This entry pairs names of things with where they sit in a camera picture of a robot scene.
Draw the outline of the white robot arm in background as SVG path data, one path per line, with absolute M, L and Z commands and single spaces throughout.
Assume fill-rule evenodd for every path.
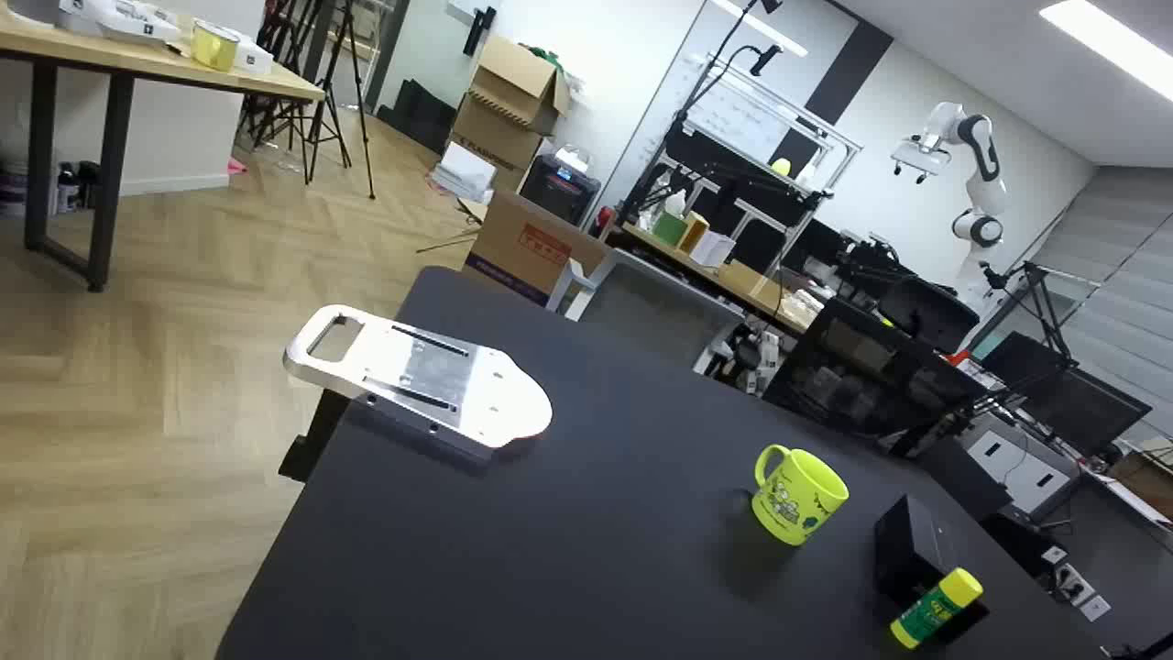
M 994 249 L 1005 237 L 1009 182 L 991 112 L 968 110 L 963 102 L 935 102 L 923 127 L 891 149 L 891 168 L 927 180 L 940 174 L 958 149 L 968 154 L 968 205 L 950 221 L 950 229 L 977 249 Z

